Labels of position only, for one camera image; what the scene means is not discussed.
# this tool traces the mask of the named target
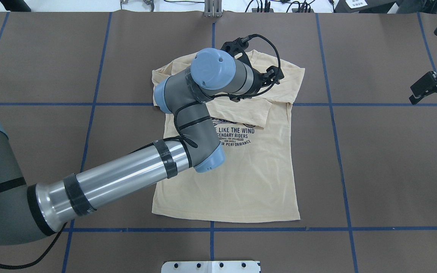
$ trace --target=white paper label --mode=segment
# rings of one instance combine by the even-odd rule
[[[359,7],[363,7],[363,6],[367,5],[365,0],[345,0],[345,2],[347,2],[347,5],[351,9],[355,9],[355,8],[359,8]]]

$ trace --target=metal bracket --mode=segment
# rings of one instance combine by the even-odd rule
[[[166,262],[161,273],[260,273],[259,261]]]
[[[222,0],[205,0],[205,17],[222,17]]]

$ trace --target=white floor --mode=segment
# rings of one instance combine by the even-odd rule
[[[131,11],[150,11],[151,6],[144,4],[143,0],[129,0],[127,4],[120,3],[120,0],[25,0],[32,11],[35,12],[108,12],[120,9]],[[222,9],[234,12],[244,12],[249,0],[222,0]],[[203,11],[203,3],[168,3],[163,0],[154,0],[154,11]],[[289,3],[271,2],[274,12],[285,12]],[[256,8],[254,1],[248,11]],[[333,7],[328,0],[314,0],[311,7],[318,13],[332,13]],[[0,11],[6,11],[0,3]]]

